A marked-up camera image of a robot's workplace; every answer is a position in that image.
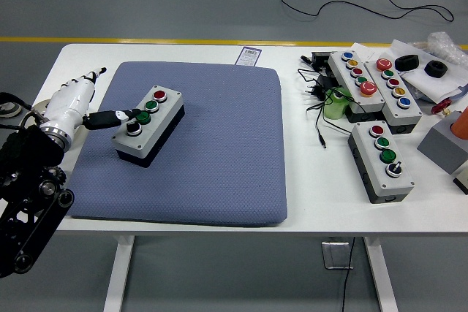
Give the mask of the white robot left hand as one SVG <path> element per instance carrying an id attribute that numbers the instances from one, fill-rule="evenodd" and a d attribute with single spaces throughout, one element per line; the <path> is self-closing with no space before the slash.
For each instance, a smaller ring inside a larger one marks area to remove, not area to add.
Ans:
<path id="1" fill-rule="evenodd" d="M 108 129 L 141 114 L 142 110 L 137 108 L 87 113 L 94 97 L 97 78 L 106 71 L 104 67 L 98 68 L 62 84 L 52 95 L 44 113 L 46 121 L 39 128 L 45 133 L 55 133 L 70 139 L 79 126 L 85 126 L 88 130 Z"/>

